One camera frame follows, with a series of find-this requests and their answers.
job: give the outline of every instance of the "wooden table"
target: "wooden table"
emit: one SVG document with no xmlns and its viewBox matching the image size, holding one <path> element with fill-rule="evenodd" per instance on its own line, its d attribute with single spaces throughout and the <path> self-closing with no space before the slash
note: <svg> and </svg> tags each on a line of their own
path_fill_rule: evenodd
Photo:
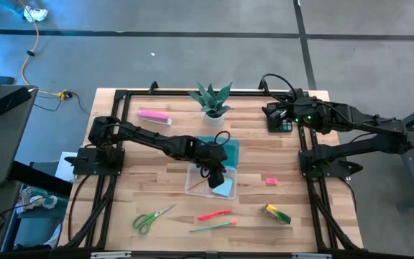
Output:
<svg viewBox="0 0 414 259">
<path fill-rule="evenodd" d="M 94 117 L 111 113 L 115 88 L 99 88 L 88 123 Z M 327 91 L 309 91 L 310 95 L 328 101 Z M 300 149 L 298 131 L 270 134 L 261 107 L 274 101 L 268 97 L 231 96 L 226 104 L 234 110 L 226 113 L 222 127 L 207 127 L 197 102 L 189 96 L 133 96 L 130 101 L 129 122 L 163 135 L 215 135 L 228 130 L 240 141 L 237 196 L 234 200 L 209 199 L 185 194 L 186 162 L 177 162 L 134 142 L 125 142 L 126 158 L 118 177 L 111 211 L 107 250 L 158 251 L 233 251 L 233 252 L 315 252 L 316 242 L 311 219 L 306 182 L 300 176 L 297 152 Z M 172 126 L 137 119 L 139 109 L 167 112 Z M 318 135 L 319 143 L 337 145 L 336 132 Z M 266 178 L 276 178 L 277 186 L 267 186 Z M 73 186 L 71 197 L 81 181 Z M 97 177 L 91 176 L 80 190 L 72 215 L 73 235 L 91 213 Z M 333 217 L 343 231 L 358 246 L 362 240 L 357 217 L 348 187 L 337 178 L 327 178 L 327 189 Z M 170 204 L 173 209 L 152 224 L 141 236 L 132 229 L 132 220 L 141 213 L 156 212 Z M 274 204 L 292 217 L 291 225 L 281 225 L 257 211 L 265 204 Z M 231 214 L 200 222 L 196 216 L 221 209 Z M 321 218 L 324 240 L 328 244 L 326 222 Z M 196 227 L 237 219 L 235 227 L 189 233 Z M 68 213 L 60 244 L 67 242 Z M 94 244 L 101 228 L 98 219 Z"/>
</svg>

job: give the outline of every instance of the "clear plastic container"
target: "clear plastic container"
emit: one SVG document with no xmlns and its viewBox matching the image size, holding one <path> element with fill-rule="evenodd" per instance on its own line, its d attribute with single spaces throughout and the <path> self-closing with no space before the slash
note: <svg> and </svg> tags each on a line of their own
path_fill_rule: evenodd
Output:
<svg viewBox="0 0 414 259">
<path fill-rule="evenodd" d="M 188 173 L 186 174 L 185 192 L 190 195 L 205 196 L 208 198 L 220 199 L 234 199 L 236 198 L 237 185 L 237 170 L 235 168 L 226 167 L 226 172 L 223 173 L 225 178 L 230 178 L 233 181 L 231 192 L 229 196 L 222 196 L 212 192 L 212 188 L 208 186 L 207 178 L 202 178 L 201 169 L 197 168 L 195 164 L 188 166 Z"/>
</svg>

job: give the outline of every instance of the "scissors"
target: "scissors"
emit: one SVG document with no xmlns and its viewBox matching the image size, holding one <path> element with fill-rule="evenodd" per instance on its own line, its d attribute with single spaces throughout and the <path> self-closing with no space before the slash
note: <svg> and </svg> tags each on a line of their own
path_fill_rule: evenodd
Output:
<svg viewBox="0 0 414 259">
<path fill-rule="evenodd" d="M 172 204 L 164 209 L 161 209 L 155 213 L 141 214 L 133 222 L 132 227 L 134 230 L 138 229 L 138 233 L 141 235 L 146 235 L 150 231 L 151 223 L 158 218 L 162 213 L 173 208 L 177 204 Z"/>
</svg>

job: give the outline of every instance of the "marker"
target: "marker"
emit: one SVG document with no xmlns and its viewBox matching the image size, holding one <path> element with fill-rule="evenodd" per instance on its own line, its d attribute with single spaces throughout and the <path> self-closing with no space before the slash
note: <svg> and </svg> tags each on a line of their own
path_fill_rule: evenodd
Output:
<svg viewBox="0 0 414 259">
<path fill-rule="evenodd" d="M 224 210 L 221 210 L 219 212 L 213 212 L 213 213 L 210 213 L 210 214 L 200 215 L 198 217 L 198 219 L 199 220 L 206 220 L 206 219 L 210 219 L 212 217 L 215 217 L 215 216 L 218 216 L 218 215 L 221 215 L 221 214 L 228 214 L 229 212 L 231 212 L 230 209 L 224 209 Z"/>
<path fill-rule="evenodd" d="M 221 223 L 221 224 L 216 224 L 216 225 L 211 225 L 208 227 L 199 227 L 198 229 L 194 229 L 194 230 L 190 230 L 190 232 L 196 232 L 196 231 L 200 231 L 200 230 L 209 230 L 209 229 L 213 229 L 213 228 L 217 228 L 217 227 L 227 227 L 227 226 L 232 226 L 237 224 L 237 220 L 233 219 L 230 222 L 227 223 Z"/>
</svg>

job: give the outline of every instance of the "desk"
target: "desk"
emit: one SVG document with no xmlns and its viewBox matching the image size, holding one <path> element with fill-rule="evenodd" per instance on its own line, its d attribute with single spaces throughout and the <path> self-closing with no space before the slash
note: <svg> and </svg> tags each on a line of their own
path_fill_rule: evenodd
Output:
<svg viewBox="0 0 414 259">
<path fill-rule="evenodd" d="M 0 98 L 21 87 L 0 86 Z M 15 206 L 20 191 L 20 181 L 64 195 L 68 195 L 71 190 L 70 183 L 14 161 L 37 92 L 32 91 L 30 94 L 31 99 L 0 115 L 0 213 Z M 4 215 L 6 221 L 0 231 L 0 251 L 12 249 L 13 244 L 4 242 L 6 233 L 11 228 L 11 217 L 11 212 Z"/>
<path fill-rule="evenodd" d="M 99 88 L 93 103 L 88 131 L 94 117 L 111 113 L 115 88 Z M 310 91 L 310 95 L 328 101 L 327 91 Z M 297 153 L 300 149 L 298 131 L 270 134 L 261 107 L 274 101 L 269 97 L 230 96 L 226 104 L 234 110 L 226 113 L 222 127 L 207 127 L 197 102 L 189 96 L 133 96 L 128 121 L 163 135 L 215 135 L 228 130 L 240 141 L 237 196 L 234 200 L 208 199 L 185 194 L 188 164 L 174 161 L 161 151 L 133 142 L 124 142 L 126 158 L 118 177 L 109 222 L 107 250 L 157 251 L 232 251 L 232 252 L 315 252 L 316 243 L 306 182 L 300 176 Z M 137 119 L 139 109 L 167 112 L 172 126 L 153 124 Z M 319 143 L 339 143 L 335 132 L 318 135 Z M 265 178 L 276 178 L 277 186 L 266 186 Z M 73 184 L 71 198 L 82 177 Z M 358 246 L 362 240 L 350 190 L 339 179 L 327 178 L 331 209 L 343 231 Z M 74 235 L 91 213 L 97 177 L 91 176 L 79 192 L 72 215 Z M 141 213 L 177 203 L 157 219 L 146 236 L 132 229 L 132 220 Z M 291 225 L 281 225 L 263 217 L 257 210 L 274 204 L 292 217 Z M 68 239 L 68 212 L 60 244 Z M 199 222 L 196 216 L 220 209 L 231 209 L 228 216 Z M 196 227 L 237 219 L 235 227 L 189 233 Z M 94 242 L 99 236 L 98 219 Z M 328 244 L 326 223 L 321 225 Z"/>
</svg>

